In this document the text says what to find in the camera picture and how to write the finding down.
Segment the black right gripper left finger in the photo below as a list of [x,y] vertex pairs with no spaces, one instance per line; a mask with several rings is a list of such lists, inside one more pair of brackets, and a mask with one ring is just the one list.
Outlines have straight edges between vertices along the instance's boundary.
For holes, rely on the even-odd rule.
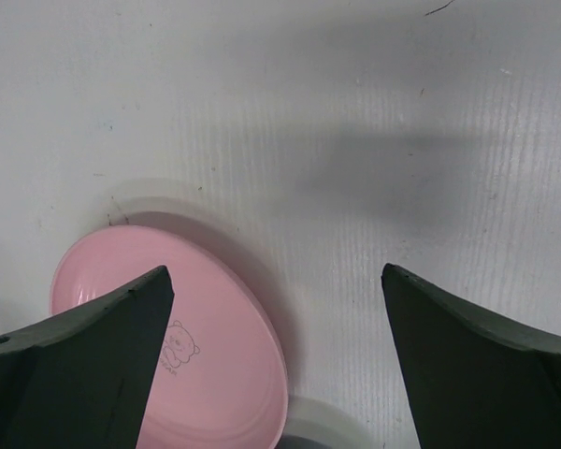
[[160,266],[0,335],[0,448],[133,448],[174,291]]

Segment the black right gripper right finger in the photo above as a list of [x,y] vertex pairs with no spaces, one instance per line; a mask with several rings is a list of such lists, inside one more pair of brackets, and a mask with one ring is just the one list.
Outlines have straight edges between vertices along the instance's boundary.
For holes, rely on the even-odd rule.
[[393,264],[385,307],[423,448],[561,448],[561,336]]

